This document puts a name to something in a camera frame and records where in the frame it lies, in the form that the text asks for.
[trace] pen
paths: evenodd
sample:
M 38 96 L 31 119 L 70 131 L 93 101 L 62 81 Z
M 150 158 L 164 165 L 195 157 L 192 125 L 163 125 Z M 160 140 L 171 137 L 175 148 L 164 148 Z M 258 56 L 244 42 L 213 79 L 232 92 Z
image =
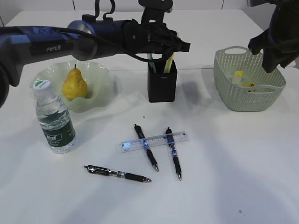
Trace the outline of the pen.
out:
M 171 133 L 172 133 L 172 131 L 168 127 L 165 134 L 170 134 L 170 135 L 167 135 L 168 145 L 171 149 L 171 155 L 172 155 L 172 159 L 173 159 L 173 163 L 174 163 L 174 168 L 176 169 L 176 173 L 178 175 L 178 178 L 181 181 L 182 180 L 182 170 L 181 170 L 181 166 L 179 165 L 178 153 L 177 153 L 176 148 L 174 146 L 174 139 L 173 139 L 173 136 L 172 136 Z
M 164 73 L 169 73 L 173 61 L 174 53 L 167 59 L 165 63 Z
M 148 56 L 148 59 L 149 59 L 149 60 L 153 60 L 153 55 L 152 55 L 152 54 L 147 54 L 147 56 Z M 153 69 L 153 72 L 154 72 L 154 73 L 157 73 L 157 72 L 156 72 L 155 63 L 153 63 L 153 62 L 149 62 L 149 65 L 150 65 L 150 67 Z
M 140 138 L 140 139 L 144 139 L 145 138 L 145 136 L 144 136 L 144 134 L 143 134 L 140 126 L 138 126 L 138 125 L 135 124 L 134 129 L 135 129 L 135 131 L 136 131 L 136 133 L 138 135 L 138 138 Z M 154 157 L 153 153 L 151 152 L 148 143 L 145 140 L 142 140 L 142 144 L 143 144 L 143 148 L 144 148 L 144 150 L 146 152 L 146 155 L 148 156 L 148 159 L 149 159 L 151 165 L 154 167 L 154 169 L 156 171 L 159 171 L 159 167 L 158 167 L 157 161 L 155 160 L 155 157 Z
M 149 179 L 145 176 L 139 176 L 136 174 L 126 173 L 126 172 L 122 172 L 122 171 L 113 171 L 113 170 L 103 168 L 103 167 L 88 165 L 88 166 L 84 166 L 84 168 L 86 168 L 88 170 L 88 172 L 91 174 L 99 174 L 99 175 L 103 175 L 103 176 L 116 176 L 119 178 L 126 178 L 128 180 L 139 181 L 139 182 L 144 182 L 144 183 L 151 182 L 151 179 Z

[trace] pear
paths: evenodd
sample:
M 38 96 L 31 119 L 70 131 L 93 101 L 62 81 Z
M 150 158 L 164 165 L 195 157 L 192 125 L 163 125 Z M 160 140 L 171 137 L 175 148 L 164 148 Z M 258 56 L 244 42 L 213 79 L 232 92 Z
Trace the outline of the pear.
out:
M 87 83 L 84 81 L 80 70 L 76 69 L 75 65 L 75 68 L 69 72 L 66 81 L 62 86 L 62 93 L 66 98 L 73 100 L 76 97 L 85 98 L 87 96 L 87 91 Z

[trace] black pen holder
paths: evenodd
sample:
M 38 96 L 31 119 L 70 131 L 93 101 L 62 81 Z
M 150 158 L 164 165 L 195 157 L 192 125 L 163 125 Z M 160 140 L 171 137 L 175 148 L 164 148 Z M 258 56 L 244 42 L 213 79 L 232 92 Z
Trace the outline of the black pen holder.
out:
M 164 73 L 166 61 L 154 63 L 156 73 L 148 64 L 148 93 L 151 103 L 173 102 L 176 93 L 178 70 L 172 61 L 169 73 Z

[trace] basket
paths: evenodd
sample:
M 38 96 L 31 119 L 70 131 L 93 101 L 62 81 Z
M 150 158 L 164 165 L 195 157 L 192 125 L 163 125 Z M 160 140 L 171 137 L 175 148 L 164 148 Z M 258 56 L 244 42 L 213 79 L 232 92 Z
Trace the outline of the basket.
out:
M 228 54 L 229 49 L 243 49 L 243 54 Z M 217 91 L 229 109 L 256 112 L 268 109 L 284 90 L 286 81 L 276 68 L 266 73 L 262 68 L 263 54 L 252 55 L 244 47 L 234 46 L 218 50 L 214 59 L 214 80 Z M 243 71 L 242 80 L 254 83 L 253 87 L 241 87 L 231 82 L 236 71 Z

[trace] white table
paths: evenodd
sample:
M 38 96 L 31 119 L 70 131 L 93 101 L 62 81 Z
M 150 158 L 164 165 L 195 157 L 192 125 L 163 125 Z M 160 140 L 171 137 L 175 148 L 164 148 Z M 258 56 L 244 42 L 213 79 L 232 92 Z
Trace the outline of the white table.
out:
M 8 26 L 67 27 L 73 20 L 81 20 L 83 14 L 94 14 L 94 11 L 24 11 L 12 19 Z M 141 15 L 142 12 L 115 12 L 113 18 L 140 21 Z M 183 41 L 191 43 L 188 54 L 181 52 L 175 55 L 179 69 L 213 68 L 217 50 L 235 45 L 247 47 L 250 39 L 262 32 L 241 10 L 174 10 L 165 14 L 164 21 L 169 29 L 179 32 Z M 146 63 L 126 55 L 96 61 L 109 70 L 147 69 Z
M 213 70 L 179 70 L 176 101 L 149 103 L 144 70 L 111 71 L 118 95 L 105 108 L 71 112 L 78 148 L 48 149 L 29 83 L 68 57 L 24 67 L 0 109 L 0 223 L 12 224 L 295 224 L 299 219 L 299 72 L 282 70 L 287 87 L 264 112 L 233 112 L 222 103 Z M 167 146 L 152 148 L 160 172 L 142 151 L 115 145 L 186 131 L 177 144 L 180 182 Z M 150 184 L 91 175 L 93 164 L 147 176 Z

